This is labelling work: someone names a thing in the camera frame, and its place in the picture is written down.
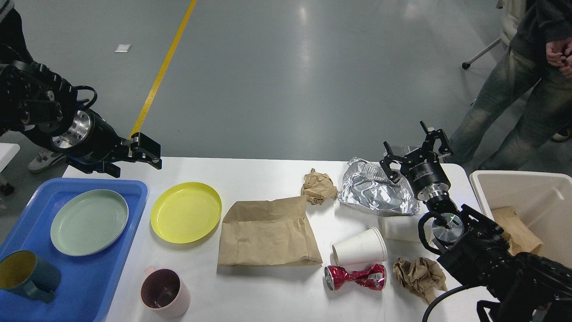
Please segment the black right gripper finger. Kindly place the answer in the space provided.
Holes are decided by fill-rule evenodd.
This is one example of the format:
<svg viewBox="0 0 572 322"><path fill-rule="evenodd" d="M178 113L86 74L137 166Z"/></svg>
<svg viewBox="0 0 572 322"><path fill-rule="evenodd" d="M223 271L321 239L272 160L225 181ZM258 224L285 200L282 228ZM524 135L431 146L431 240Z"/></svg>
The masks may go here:
<svg viewBox="0 0 572 322"><path fill-rule="evenodd" d="M402 165L403 163L406 163L406 158L404 156L395 155L392 151L391 146L387 142L384 142L383 145L384 145L386 154L383 157L383 159L380 161L380 167L382 168L382 170L386 174L386 177L388 177L388 179L392 183L397 184L400 181L400 178L402 175L400 175L400 173L398 173L398 171L392 169L390 167L390 165L392 163Z"/></svg>
<svg viewBox="0 0 572 322"><path fill-rule="evenodd" d="M439 141L441 143L441 145L439 145L437 149L438 151L437 156L439 158L449 157L454 154L450 147L450 141L447 135L445 134L445 131L443 131L442 129L435 130L433 127L427 127L424 122L420 122L420 125L426 134L425 140L421 145L421 151L435 152L434 150L435 142Z"/></svg>

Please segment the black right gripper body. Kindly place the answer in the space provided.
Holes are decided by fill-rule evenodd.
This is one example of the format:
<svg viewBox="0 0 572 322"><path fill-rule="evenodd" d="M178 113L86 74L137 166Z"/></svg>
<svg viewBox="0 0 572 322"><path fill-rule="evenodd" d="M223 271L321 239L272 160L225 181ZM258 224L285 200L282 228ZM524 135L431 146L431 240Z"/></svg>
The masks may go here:
<svg viewBox="0 0 572 322"><path fill-rule="evenodd" d="M413 151L407 153L401 173L412 187L415 198L429 200L449 192L451 183L443 171L437 153Z"/></svg>

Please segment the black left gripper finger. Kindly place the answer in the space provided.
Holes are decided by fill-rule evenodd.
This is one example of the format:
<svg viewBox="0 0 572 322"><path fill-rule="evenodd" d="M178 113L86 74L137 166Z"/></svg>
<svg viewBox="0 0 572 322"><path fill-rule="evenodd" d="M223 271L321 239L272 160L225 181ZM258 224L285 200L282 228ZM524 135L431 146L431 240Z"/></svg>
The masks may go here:
<svg viewBox="0 0 572 322"><path fill-rule="evenodd" d="M130 139L124 141L127 148L125 161L135 163L143 162L155 169L162 169L161 145L142 132L136 132Z"/></svg>
<svg viewBox="0 0 572 322"><path fill-rule="evenodd" d="M108 174L113 178L121 177L121 168L108 161L101 161L93 165L93 170L97 173Z"/></svg>

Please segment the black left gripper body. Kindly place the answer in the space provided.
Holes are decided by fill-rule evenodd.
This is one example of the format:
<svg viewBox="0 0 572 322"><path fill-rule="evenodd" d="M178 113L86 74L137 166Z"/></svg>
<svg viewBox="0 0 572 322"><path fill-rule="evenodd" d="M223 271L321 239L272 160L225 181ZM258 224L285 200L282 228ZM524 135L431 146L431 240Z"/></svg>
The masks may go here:
<svg viewBox="0 0 572 322"><path fill-rule="evenodd" d="M51 138L55 151L65 155L66 163L77 170L91 174L93 165L113 161L113 151L122 144L112 126L93 110L78 110L71 126L61 135Z"/></svg>

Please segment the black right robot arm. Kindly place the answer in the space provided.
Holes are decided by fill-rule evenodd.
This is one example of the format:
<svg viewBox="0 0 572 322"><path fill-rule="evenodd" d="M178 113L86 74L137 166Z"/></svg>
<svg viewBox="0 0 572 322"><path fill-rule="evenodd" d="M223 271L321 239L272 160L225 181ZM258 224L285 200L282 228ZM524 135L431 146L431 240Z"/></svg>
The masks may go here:
<svg viewBox="0 0 572 322"><path fill-rule="evenodd" d="M527 251L511 255L503 229L466 204L456 206L449 196L451 183L440 159L452 155L441 129L421 122L425 140L404 156L395 155L385 141L380 161L393 183L405 178L415 199L427 207L416 232L425 249L460 283L431 302L423 315L446 297L474 287L485 287L496 301L480 300L481 322L569 322L572 310L571 269Z"/></svg>

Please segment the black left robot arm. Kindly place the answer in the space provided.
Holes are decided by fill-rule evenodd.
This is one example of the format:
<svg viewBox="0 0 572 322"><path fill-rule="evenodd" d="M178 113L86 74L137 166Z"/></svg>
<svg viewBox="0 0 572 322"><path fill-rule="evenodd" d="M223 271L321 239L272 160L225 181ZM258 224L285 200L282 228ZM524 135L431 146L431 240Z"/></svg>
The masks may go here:
<svg viewBox="0 0 572 322"><path fill-rule="evenodd" d="M1 64L1 132L37 127L66 163L83 173L106 173L118 178L119 161L163 167L160 144L137 132L128 139L92 110L98 95L78 99L80 90L48 67L20 61Z"/></svg>

